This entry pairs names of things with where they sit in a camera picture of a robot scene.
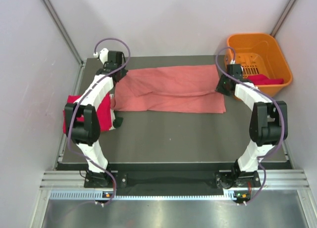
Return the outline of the salmon pink t shirt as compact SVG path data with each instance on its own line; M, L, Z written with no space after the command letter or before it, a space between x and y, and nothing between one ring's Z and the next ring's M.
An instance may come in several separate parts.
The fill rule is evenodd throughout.
M134 69L115 85L111 106L124 112L222 114L226 108L215 90L218 81L215 65Z

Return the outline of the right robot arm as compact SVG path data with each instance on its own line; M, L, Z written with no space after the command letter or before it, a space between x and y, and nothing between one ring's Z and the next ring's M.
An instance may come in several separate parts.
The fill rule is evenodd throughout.
M276 101L260 91L253 83L243 79L240 64L231 63L222 72L216 92L235 96L251 110L249 125L250 142L236 160L231 180L236 186L249 181L264 159L275 146L281 146L288 136L288 108L285 101Z

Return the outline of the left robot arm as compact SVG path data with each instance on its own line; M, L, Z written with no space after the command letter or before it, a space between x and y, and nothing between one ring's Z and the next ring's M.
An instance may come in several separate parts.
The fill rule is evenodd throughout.
M100 120L97 116L102 101L110 98L109 92L114 87L117 76L122 76L125 69L123 52L102 49L97 54L103 68L97 71L92 83L85 93L74 103L66 104L65 129L67 137L82 151L100 186L108 186L112 182L112 174L107 172L108 161L102 153L99 143L101 134Z

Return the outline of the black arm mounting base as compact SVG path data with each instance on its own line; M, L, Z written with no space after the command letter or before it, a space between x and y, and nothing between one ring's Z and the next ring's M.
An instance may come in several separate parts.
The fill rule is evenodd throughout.
M233 163L111 163L118 196L222 195L224 189L261 186L258 172Z

